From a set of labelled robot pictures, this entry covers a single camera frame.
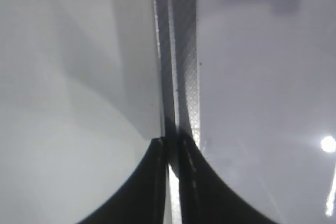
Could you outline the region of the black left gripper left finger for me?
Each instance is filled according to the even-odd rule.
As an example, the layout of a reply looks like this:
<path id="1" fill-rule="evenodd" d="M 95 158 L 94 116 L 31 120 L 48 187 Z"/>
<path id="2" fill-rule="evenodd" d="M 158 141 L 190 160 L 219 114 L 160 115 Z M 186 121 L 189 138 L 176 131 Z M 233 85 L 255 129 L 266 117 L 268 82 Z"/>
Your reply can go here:
<path id="1" fill-rule="evenodd" d="M 127 181 L 80 223 L 163 223 L 167 159 L 167 140 L 152 139 Z"/>

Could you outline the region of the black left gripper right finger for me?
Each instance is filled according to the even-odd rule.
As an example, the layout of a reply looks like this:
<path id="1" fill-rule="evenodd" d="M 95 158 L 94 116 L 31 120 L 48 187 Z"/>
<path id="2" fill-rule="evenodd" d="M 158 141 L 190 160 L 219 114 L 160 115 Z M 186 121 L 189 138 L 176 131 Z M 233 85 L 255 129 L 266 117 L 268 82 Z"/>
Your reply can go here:
<path id="1" fill-rule="evenodd" d="M 221 180 L 184 130 L 177 155 L 182 223 L 274 223 Z"/>

